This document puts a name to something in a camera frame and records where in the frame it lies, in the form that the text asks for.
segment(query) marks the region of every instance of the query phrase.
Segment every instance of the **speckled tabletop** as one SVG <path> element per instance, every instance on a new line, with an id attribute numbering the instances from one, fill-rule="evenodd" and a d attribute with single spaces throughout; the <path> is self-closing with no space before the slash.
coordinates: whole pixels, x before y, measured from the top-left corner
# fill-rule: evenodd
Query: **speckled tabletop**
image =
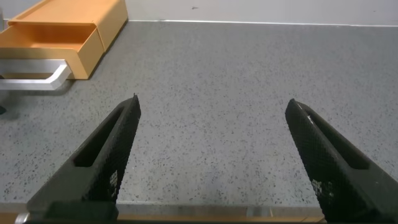
<path id="1" fill-rule="evenodd" d="M 26 203 L 122 100 L 142 117 L 119 204 L 317 207 L 295 98 L 398 179 L 397 28 L 128 23 L 89 81 L 0 92 L 0 203 Z"/>

